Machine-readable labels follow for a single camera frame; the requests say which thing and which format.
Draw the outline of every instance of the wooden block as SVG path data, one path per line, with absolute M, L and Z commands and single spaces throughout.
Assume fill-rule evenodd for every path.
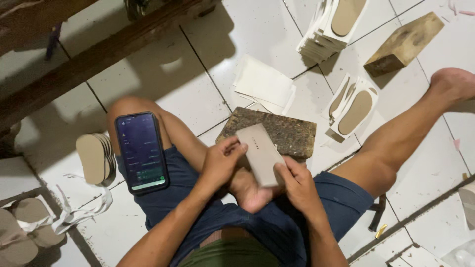
M 308 159 L 314 152 L 317 124 L 294 118 L 259 112 L 252 109 L 237 107 L 224 129 L 216 139 L 216 143 L 235 135 L 242 128 L 262 123 L 272 142 L 282 155 L 290 155 L 295 159 Z
M 440 32 L 444 23 L 434 12 L 395 30 L 366 62 L 364 68 L 373 77 L 407 67 Z
M 0 0 L 0 56 L 19 48 L 97 0 Z

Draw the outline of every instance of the pink scrap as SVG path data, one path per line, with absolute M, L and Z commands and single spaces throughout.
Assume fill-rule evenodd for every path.
M 460 14 L 465 14 L 465 15 L 468 15 L 468 16 L 475 16 L 475 12 L 472 12 L 472 11 L 459 11 L 458 13 Z
M 460 139 L 454 140 L 455 149 L 460 151 Z

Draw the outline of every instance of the leg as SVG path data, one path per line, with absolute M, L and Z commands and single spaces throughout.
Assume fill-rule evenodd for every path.
M 151 100 L 134 96 L 121 98 L 109 108 L 107 113 L 107 128 L 114 153 L 120 155 L 114 120 L 121 115 L 146 111 L 153 112 L 158 119 L 163 148 L 171 148 L 174 144 L 193 169 L 201 172 L 207 146 L 175 115 L 163 110 Z M 245 170 L 236 173 L 229 185 L 229 191 L 236 197 L 239 205 L 251 213 L 260 210 L 277 194 L 276 190 L 259 189 L 254 176 Z
M 373 132 L 359 153 L 331 173 L 356 183 L 374 198 L 384 194 L 439 117 L 474 96 L 475 75 L 455 68 L 437 71 L 414 106 Z
M 107 113 L 107 129 L 116 155 L 120 155 L 114 120 L 118 116 L 150 111 L 158 119 L 163 149 L 174 144 L 190 165 L 201 172 L 207 147 L 175 115 L 163 110 L 155 102 L 134 96 L 127 96 L 115 102 Z

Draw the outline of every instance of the stack of white sheets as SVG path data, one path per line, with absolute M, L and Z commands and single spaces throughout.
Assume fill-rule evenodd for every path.
M 355 32 L 369 0 L 322 0 L 297 52 L 321 63 L 343 50 Z
M 286 115 L 295 99 L 293 80 L 259 60 L 244 55 L 234 71 L 235 92 L 258 102 L 269 112 Z

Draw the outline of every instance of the wooden plank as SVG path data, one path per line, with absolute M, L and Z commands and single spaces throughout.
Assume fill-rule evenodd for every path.
M 298 160 L 305 160 L 314 152 L 317 124 L 294 118 L 259 112 L 252 109 L 237 107 L 216 143 L 235 135 L 242 128 L 262 123 L 277 150 L 282 155 L 289 155 Z
M 175 0 L 97 43 L 0 102 L 0 130 L 19 122 L 82 82 L 194 18 L 218 0 Z
M 21 47 L 97 0 L 0 0 L 0 56 Z
M 440 32 L 444 23 L 434 12 L 422 16 L 395 30 L 365 63 L 373 77 L 407 67 Z

